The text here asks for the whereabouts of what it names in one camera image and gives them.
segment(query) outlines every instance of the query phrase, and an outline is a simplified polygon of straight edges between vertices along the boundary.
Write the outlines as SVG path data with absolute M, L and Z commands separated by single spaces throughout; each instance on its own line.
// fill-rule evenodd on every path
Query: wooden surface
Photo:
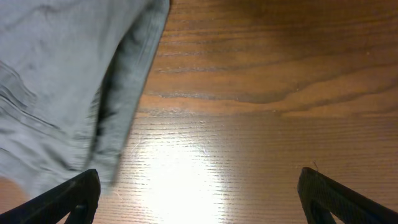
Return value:
M 95 223 L 303 224 L 315 164 L 398 210 L 397 97 L 398 1 L 173 0 Z

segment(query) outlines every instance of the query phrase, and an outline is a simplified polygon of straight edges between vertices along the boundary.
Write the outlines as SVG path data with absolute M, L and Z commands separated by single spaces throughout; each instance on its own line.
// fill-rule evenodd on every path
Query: folded cloth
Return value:
M 113 183 L 168 0 L 0 0 L 0 177 Z

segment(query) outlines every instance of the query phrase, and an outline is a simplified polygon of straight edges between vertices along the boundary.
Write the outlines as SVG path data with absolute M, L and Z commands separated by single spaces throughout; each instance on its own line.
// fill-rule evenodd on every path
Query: cloth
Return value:
M 0 176 L 31 197 L 114 180 L 167 0 L 0 0 Z

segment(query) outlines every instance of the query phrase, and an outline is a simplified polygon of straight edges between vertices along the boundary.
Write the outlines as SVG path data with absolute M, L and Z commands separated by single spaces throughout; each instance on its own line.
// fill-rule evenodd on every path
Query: wooden table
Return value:
M 398 210 L 397 98 L 398 1 L 173 0 L 95 223 L 303 224 L 303 166 Z

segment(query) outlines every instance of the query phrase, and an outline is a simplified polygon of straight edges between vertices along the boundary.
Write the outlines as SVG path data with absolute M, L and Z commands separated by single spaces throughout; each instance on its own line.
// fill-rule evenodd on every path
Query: dark wood grain streak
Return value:
M 303 166 L 398 210 L 397 9 L 173 0 L 95 223 L 303 224 Z

